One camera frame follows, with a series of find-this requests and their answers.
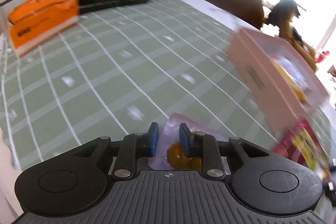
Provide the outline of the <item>orange gift box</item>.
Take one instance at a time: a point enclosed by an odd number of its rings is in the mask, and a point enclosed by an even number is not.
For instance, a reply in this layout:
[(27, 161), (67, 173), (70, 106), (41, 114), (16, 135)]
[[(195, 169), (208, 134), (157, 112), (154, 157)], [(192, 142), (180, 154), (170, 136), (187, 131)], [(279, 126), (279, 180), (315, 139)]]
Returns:
[(79, 21), (79, 0), (28, 0), (7, 16), (9, 42), (22, 57)]

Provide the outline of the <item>red chicken snack packet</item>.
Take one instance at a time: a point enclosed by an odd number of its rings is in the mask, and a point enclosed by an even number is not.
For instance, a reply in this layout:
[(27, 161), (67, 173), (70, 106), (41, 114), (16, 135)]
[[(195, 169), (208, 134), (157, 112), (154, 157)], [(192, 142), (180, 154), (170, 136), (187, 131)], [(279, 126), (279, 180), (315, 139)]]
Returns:
[(330, 161), (306, 119), (288, 128), (272, 152), (315, 171), (321, 180), (330, 177)]

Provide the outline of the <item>tan chair with black jacket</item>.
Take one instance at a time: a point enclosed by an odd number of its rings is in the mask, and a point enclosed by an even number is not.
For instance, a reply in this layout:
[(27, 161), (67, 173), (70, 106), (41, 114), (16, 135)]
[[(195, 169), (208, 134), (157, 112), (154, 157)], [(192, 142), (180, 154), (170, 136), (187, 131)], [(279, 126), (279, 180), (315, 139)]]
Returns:
[(313, 72), (317, 71), (315, 62), (316, 51), (303, 41), (302, 36), (292, 26), (294, 17), (299, 18), (297, 3), (294, 0), (280, 0), (270, 11), (264, 23), (278, 27), (278, 37), (285, 39), (307, 62)]

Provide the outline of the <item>pink storage box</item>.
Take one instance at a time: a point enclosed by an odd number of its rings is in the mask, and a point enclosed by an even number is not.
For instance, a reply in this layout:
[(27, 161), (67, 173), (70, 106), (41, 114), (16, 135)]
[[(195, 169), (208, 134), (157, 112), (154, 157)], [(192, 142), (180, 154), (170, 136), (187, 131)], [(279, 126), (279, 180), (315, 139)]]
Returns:
[[(236, 70), (249, 87), (267, 125), (275, 135), (311, 115), (329, 95), (310, 66), (284, 39), (250, 28), (240, 28), (225, 49)], [(307, 83), (307, 103), (302, 104), (272, 63), (272, 57), (284, 57)]]

